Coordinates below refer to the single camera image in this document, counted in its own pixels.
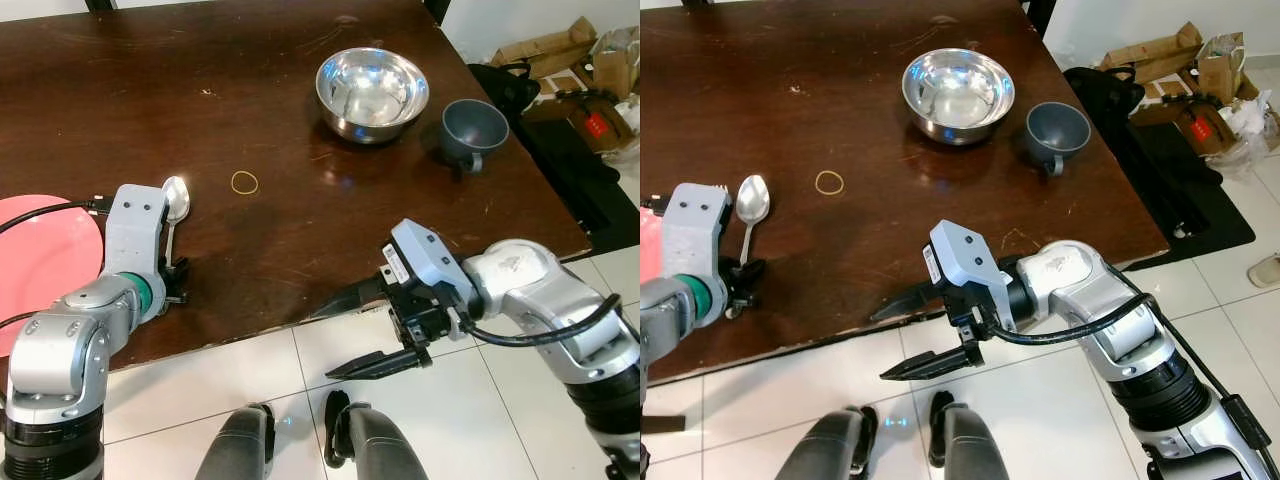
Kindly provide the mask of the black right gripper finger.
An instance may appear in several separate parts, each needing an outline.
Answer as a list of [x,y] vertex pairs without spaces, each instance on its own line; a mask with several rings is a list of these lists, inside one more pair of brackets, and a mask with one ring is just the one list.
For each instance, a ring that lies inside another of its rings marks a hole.
[[404,348],[390,355],[379,349],[334,367],[326,374],[326,378],[339,381],[376,380],[404,370],[425,369],[431,365],[433,358],[426,349]]
[[308,315],[308,320],[325,320],[347,314],[362,314],[387,306],[387,283],[384,280],[361,280],[346,285]]
[[978,346],[959,346],[943,353],[927,351],[905,358],[883,371],[879,378],[888,381],[931,380],[960,369],[978,367],[984,364]]
[[904,292],[886,300],[870,315],[872,321],[884,321],[892,317],[910,316],[922,311],[929,302],[940,297],[938,289],[929,283],[910,285]]

